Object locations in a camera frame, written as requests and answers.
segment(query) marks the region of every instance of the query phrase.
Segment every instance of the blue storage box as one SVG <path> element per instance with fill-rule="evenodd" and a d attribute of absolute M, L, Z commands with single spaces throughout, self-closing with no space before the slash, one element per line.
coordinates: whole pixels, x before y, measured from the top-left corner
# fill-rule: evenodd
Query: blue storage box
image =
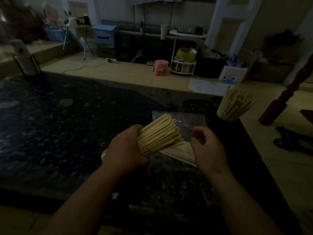
<path fill-rule="evenodd" d="M 114 34 L 118 32 L 116 26 L 110 25 L 96 25 L 92 27 L 94 32 L 94 39 L 96 44 L 106 44 L 106 45 L 113 45 L 114 44 Z"/>
<path fill-rule="evenodd" d="M 52 42 L 58 42 L 58 43 L 64 43 L 65 39 L 65 31 L 62 29 L 50 29 L 50 28 L 45 28 L 45 32 L 48 35 L 48 38 Z M 71 41 L 71 31 L 67 32 L 67 38 L 66 42 L 69 43 Z"/>

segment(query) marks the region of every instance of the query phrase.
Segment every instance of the turned wooden post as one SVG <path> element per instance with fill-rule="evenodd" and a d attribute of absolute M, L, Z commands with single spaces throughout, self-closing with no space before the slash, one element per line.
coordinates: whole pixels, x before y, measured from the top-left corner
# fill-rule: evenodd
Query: turned wooden post
<path fill-rule="evenodd" d="M 264 113 L 259 118 L 259 122 L 263 125 L 271 125 L 274 120 L 284 111 L 287 107 L 286 102 L 293 96 L 294 92 L 298 90 L 299 85 L 303 83 L 313 72 L 313 54 L 310 56 L 308 62 L 297 73 L 293 82 L 287 86 L 277 100 L 273 100 L 267 107 Z"/>

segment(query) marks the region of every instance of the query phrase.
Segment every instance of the bundle of wooden sticks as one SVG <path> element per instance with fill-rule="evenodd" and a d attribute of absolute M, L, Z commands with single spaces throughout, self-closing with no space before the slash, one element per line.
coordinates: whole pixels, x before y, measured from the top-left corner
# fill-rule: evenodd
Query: bundle of wooden sticks
<path fill-rule="evenodd" d="M 256 103 L 253 95 L 245 90 L 228 89 L 217 110 L 217 116 L 226 121 L 234 121 L 247 112 Z"/>
<path fill-rule="evenodd" d="M 183 144 L 184 139 L 180 127 L 171 115 L 163 114 L 161 117 L 148 124 L 139 131 L 138 146 L 141 155 L 146 156 L 152 152 L 170 149 Z"/>
<path fill-rule="evenodd" d="M 194 151 L 189 142 L 183 141 L 183 145 L 171 149 L 161 150 L 160 153 L 164 153 L 165 155 L 178 161 L 197 167 Z"/>

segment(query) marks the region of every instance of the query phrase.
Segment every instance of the yellow plastic bin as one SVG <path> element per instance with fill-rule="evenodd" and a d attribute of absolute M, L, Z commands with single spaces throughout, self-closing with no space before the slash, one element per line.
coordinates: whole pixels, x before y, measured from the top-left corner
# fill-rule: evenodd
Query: yellow plastic bin
<path fill-rule="evenodd" d="M 190 53 L 190 48 L 179 48 L 176 54 L 176 56 L 184 58 L 184 61 L 187 63 L 194 63 L 196 55 L 197 54 Z"/>

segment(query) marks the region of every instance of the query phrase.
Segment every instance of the black table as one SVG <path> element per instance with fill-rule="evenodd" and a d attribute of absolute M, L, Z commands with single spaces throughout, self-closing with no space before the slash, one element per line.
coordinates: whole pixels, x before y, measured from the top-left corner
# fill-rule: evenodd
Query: black table
<path fill-rule="evenodd" d="M 55 211 L 100 164 L 101 152 L 152 111 L 200 113 L 224 144 L 230 169 L 287 234 L 297 221 L 239 120 L 216 116 L 221 97 L 45 73 L 0 82 L 2 203 Z M 120 227 L 225 232 L 221 209 L 199 171 L 163 154 L 124 179 L 109 206 Z"/>

